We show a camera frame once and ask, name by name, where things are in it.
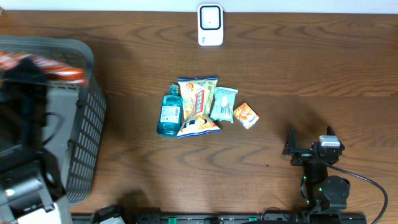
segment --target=white wall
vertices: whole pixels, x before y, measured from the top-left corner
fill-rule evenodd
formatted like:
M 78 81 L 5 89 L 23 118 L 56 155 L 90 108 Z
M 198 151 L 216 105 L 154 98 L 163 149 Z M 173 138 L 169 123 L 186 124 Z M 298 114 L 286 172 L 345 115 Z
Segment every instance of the white wall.
M 226 12 L 331 12 L 398 14 L 398 0 L 0 0 L 4 9 L 193 12 L 219 3 Z

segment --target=red item in basket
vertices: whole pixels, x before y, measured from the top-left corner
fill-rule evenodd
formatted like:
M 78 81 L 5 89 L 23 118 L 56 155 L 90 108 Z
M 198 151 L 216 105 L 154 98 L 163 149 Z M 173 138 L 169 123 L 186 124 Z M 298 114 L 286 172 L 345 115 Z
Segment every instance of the red item in basket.
M 0 69 L 12 69 L 23 58 L 30 58 L 51 80 L 78 85 L 88 84 L 84 69 L 24 52 L 0 52 Z

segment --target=blue mouthwash bottle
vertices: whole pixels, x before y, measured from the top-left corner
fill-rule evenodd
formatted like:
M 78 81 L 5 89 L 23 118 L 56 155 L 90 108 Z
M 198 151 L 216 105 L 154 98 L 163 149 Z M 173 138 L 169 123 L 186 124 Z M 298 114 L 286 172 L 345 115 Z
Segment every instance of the blue mouthwash bottle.
M 182 98 L 178 95 L 178 85 L 170 84 L 169 94 L 163 97 L 157 133 L 161 136 L 175 137 L 181 128 Z

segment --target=chip bag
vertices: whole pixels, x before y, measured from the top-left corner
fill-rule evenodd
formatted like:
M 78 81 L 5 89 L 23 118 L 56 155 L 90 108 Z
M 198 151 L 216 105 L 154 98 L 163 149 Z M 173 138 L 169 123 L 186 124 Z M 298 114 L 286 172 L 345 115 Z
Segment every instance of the chip bag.
M 214 95 L 217 77 L 180 78 L 184 122 L 177 137 L 199 136 L 220 132 L 220 128 L 208 117 Z
M 10 70 L 23 58 L 31 59 L 41 71 L 47 74 L 47 78 L 54 81 L 63 81 L 69 84 L 87 85 L 86 72 L 82 68 L 74 68 L 56 60 L 44 58 L 25 52 L 0 51 L 0 70 Z

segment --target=white device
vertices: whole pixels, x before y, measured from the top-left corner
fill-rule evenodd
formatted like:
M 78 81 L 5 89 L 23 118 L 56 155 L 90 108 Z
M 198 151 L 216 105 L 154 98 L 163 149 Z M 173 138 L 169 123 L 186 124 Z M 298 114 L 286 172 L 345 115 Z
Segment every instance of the white device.
M 202 46 L 223 43 L 223 8 L 219 4 L 202 4 L 198 7 L 198 42 Z

